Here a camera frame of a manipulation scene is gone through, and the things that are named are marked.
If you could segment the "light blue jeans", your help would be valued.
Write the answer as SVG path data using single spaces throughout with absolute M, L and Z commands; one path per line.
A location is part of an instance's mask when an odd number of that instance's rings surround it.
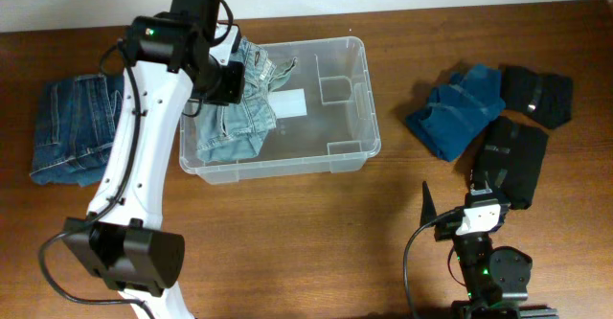
M 277 115 L 269 96 L 284 86 L 298 65 L 296 57 L 283 63 L 272 61 L 261 46 L 243 39 L 231 55 L 245 67 L 243 94 L 239 103 L 207 104 L 195 118 L 195 154 L 204 163 L 233 162 L 259 155 Z

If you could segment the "blue garment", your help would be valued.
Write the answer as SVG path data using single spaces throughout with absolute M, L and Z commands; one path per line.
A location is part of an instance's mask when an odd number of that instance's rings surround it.
M 434 87 L 405 122 L 435 156 L 451 162 L 505 109 L 501 83 L 499 70 L 477 64 Z

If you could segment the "dark blue jeans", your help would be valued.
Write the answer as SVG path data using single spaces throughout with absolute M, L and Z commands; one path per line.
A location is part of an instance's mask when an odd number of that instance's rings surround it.
M 86 187 L 104 174 L 122 111 L 124 77 L 49 82 L 38 101 L 30 177 L 37 185 Z

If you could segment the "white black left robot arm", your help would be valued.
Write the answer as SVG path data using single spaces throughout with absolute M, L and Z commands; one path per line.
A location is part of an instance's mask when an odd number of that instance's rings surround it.
M 163 230 L 162 196 L 174 132 L 188 103 L 238 103 L 244 68 L 232 60 L 240 30 L 224 0 L 172 0 L 139 16 L 118 43 L 125 64 L 122 113 L 102 182 L 85 218 L 59 239 L 92 276 L 141 318 L 190 316 L 178 277 L 185 241 Z

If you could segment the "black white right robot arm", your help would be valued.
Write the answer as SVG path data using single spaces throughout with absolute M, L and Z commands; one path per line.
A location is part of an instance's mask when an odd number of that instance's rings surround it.
M 436 212 L 426 182 L 422 183 L 420 227 L 434 228 L 435 240 L 450 240 L 462 271 L 466 301 L 451 305 L 459 319 L 553 319 L 554 308 L 523 308 L 528 300 L 532 258 L 509 246 L 493 247 L 490 235 L 504 224 L 510 201 L 499 191 L 484 188 L 465 195 L 465 204 Z

